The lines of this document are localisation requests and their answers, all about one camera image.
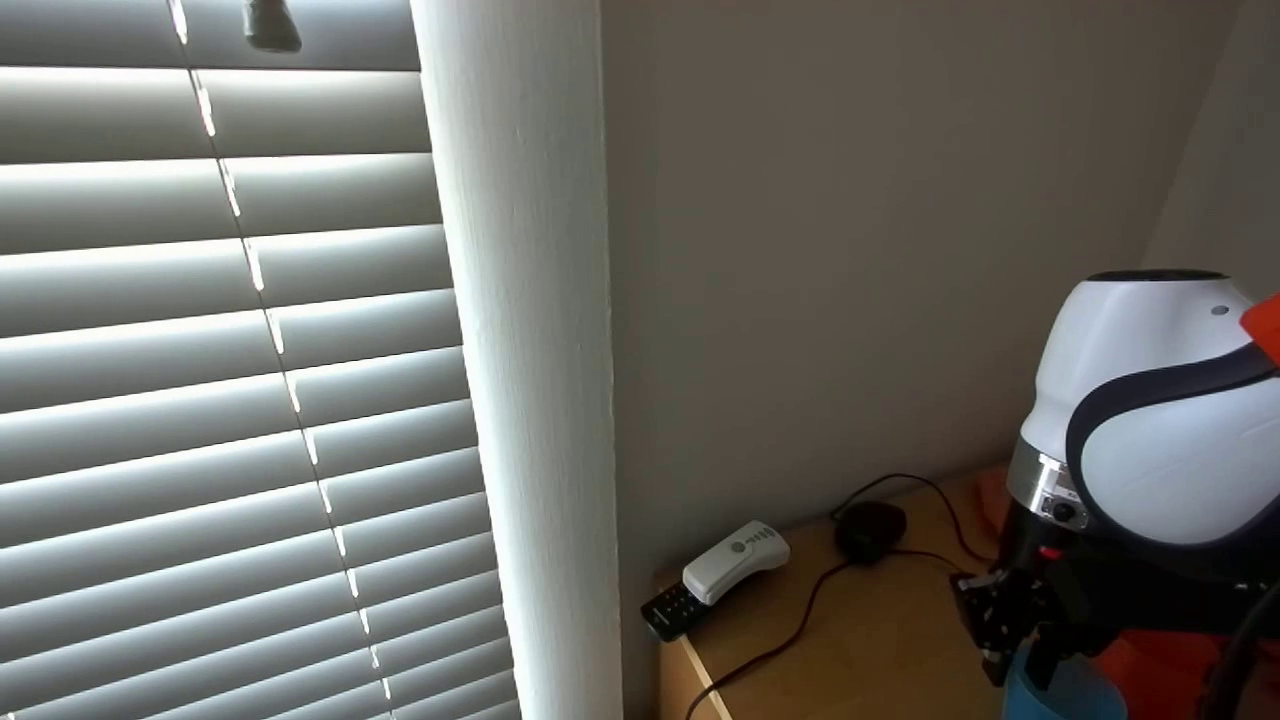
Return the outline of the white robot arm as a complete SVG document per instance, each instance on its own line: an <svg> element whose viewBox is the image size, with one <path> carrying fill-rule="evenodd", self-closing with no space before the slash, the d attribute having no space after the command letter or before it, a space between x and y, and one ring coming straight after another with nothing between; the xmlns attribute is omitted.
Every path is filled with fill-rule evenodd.
<svg viewBox="0 0 1280 720"><path fill-rule="evenodd" d="M986 675L1128 629L1256 636L1280 567L1280 301L1219 273L1079 281L1044 340L986 567L950 596Z"/></svg>

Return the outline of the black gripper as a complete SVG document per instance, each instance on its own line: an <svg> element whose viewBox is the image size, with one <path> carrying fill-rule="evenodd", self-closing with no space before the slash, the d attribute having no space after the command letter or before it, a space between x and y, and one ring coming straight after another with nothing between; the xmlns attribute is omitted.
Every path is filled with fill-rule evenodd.
<svg viewBox="0 0 1280 720"><path fill-rule="evenodd" d="M1099 656L1120 633L1280 641L1267 544L1160 547L1066 532L1021 505L997 559L946 587L990 683L1023 665L1049 686L1062 658Z"/></svg>

